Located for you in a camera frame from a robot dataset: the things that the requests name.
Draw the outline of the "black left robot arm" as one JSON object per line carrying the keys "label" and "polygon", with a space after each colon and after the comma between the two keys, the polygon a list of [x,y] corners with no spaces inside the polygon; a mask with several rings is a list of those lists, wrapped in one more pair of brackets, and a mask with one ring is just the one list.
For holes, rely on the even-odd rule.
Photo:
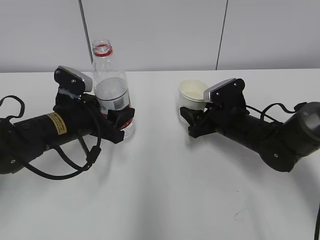
{"label": "black left robot arm", "polygon": [[[122,126],[135,115],[135,109],[109,110],[105,117],[94,95],[84,93],[71,97],[58,93],[53,111],[48,114],[11,123],[14,116],[0,120],[0,173],[14,174],[23,168],[50,180],[66,180],[88,171],[101,153],[101,141],[114,144],[124,140]],[[72,161],[61,146],[78,140],[86,163]],[[45,173],[30,164],[44,152],[55,150],[74,169],[66,175]]]}

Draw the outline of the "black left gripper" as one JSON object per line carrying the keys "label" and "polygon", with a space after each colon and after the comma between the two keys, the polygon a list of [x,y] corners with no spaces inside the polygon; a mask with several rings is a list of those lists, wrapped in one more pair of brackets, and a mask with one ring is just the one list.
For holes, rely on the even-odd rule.
{"label": "black left gripper", "polygon": [[108,110],[107,119],[101,114],[96,97],[90,94],[77,96],[60,88],[55,97],[53,111],[59,115],[66,132],[54,138],[53,142],[63,145],[78,136],[100,136],[114,144],[124,140],[124,132],[134,115],[135,109],[125,107],[121,110]]}

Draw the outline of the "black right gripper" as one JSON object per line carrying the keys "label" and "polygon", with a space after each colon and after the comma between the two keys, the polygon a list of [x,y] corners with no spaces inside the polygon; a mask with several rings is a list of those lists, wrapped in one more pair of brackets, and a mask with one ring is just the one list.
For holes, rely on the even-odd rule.
{"label": "black right gripper", "polygon": [[180,107],[179,112],[188,126],[188,134],[193,138],[222,131],[249,114],[243,95],[205,103],[204,110]]}

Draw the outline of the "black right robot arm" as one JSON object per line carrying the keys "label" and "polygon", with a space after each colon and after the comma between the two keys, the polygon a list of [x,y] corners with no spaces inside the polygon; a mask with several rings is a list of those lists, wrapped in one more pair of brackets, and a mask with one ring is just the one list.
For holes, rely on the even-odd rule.
{"label": "black right robot arm", "polygon": [[242,95],[219,97],[207,110],[180,108],[193,138],[218,133],[259,154],[272,169],[290,172],[304,157],[320,149],[320,104],[302,102],[285,122],[250,115]]}

